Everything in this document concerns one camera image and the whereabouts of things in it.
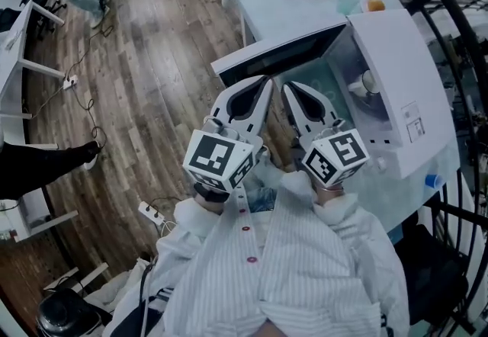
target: striped shirt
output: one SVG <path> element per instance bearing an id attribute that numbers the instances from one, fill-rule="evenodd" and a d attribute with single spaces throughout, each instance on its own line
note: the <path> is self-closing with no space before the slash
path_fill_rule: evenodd
<path id="1" fill-rule="evenodd" d="M 325 206 L 314 197 L 305 173 L 283 176 L 263 250 L 243 186 L 221 216 L 178 203 L 148 277 L 151 295 L 174 290 L 148 336 L 252 335 L 266 320 L 289 336 L 379 336 L 382 314 L 395 336 L 407 335 L 403 268 L 377 218 L 353 194 Z M 138 307 L 139 292 L 120 302 L 105 336 Z"/>

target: wooden floor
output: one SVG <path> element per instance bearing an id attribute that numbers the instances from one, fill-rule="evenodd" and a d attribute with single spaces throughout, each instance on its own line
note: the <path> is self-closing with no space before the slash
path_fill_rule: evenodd
<path id="1" fill-rule="evenodd" d="M 82 169 L 47 187 L 56 214 L 78 210 L 79 217 L 59 226 L 59 233 L 75 264 L 88 272 L 100 262 L 109 264 L 110 278 L 133 267 L 142 251 L 153 252 L 159 237 L 154 225 L 137 211 L 140 201 L 157 197 L 185 198 L 191 186 L 181 169 L 194 128 L 222 91 L 210 63 L 242 46 L 239 19 L 223 10 L 221 0 L 113 0 L 114 30 L 107 38 L 91 40 L 88 54 L 72 74 L 79 77 L 75 92 L 83 103 L 95 100 L 93 114 L 107 134 L 99 162 L 90 172 Z M 88 49 L 88 15 L 69 6 L 60 16 L 64 27 L 37 43 L 27 58 L 67 71 Z M 55 92 L 59 83 L 30 74 L 27 106 L 33 113 Z M 287 146 L 293 136 L 284 124 L 282 108 L 269 114 L 266 142 L 279 165 L 290 163 Z M 32 143 L 79 146 L 91 138 L 89 117 L 70 91 L 57 95 L 29 123 Z M 155 202 L 172 218 L 174 201 Z M 11 259 L 20 246 L 11 250 Z M 59 259 L 61 271 L 69 270 Z M 30 251 L 35 268 L 44 268 L 45 256 Z M 26 265 L 9 265 L 21 284 Z M 43 287 L 49 276 L 29 274 L 31 287 L 10 290 L 14 306 L 34 324 L 35 302 L 25 307 L 23 297 Z"/>

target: sneaker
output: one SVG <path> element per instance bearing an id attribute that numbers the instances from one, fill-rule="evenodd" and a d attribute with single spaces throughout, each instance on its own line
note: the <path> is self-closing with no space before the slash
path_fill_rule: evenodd
<path id="1" fill-rule="evenodd" d="M 98 149 L 100 149 L 100 143 L 97 142 L 97 146 L 98 146 Z M 85 170 L 93 169 L 93 167 L 95 166 L 95 163 L 97 163 L 97 158 L 98 158 L 98 154 L 90 162 L 84 163 L 83 168 Z"/>
<path id="2" fill-rule="evenodd" d="M 110 8 L 108 6 L 106 6 L 103 16 L 101 16 L 99 18 L 92 18 L 90 27 L 92 29 L 95 29 L 96 27 L 98 27 L 101 24 L 101 22 L 104 20 L 104 18 L 107 17 L 107 14 L 109 14 L 109 13 L 110 13 Z"/>

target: bread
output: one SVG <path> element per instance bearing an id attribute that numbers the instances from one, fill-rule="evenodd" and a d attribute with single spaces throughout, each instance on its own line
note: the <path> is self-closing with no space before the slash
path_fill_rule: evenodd
<path id="1" fill-rule="evenodd" d="M 381 0 L 368 0 L 368 10 L 369 11 L 383 11 L 386 7 L 384 2 Z"/>

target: power socket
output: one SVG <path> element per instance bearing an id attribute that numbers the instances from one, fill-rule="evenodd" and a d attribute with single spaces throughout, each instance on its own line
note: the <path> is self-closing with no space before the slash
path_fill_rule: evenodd
<path id="1" fill-rule="evenodd" d="M 160 214 L 156 208 L 151 207 L 145 201 L 140 202 L 139 212 L 146 218 L 151 219 L 158 226 L 161 226 L 165 222 L 164 215 Z"/>
<path id="2" fill-rule="evenodd" d="M 77 75 L 72 75 L 71 77 L 68 77 L 67 79 L 64 80 L 63 82 L 63 89 L 68 90 L 72 86 L 75 86 L 78 83 L 78 76 Z"/>

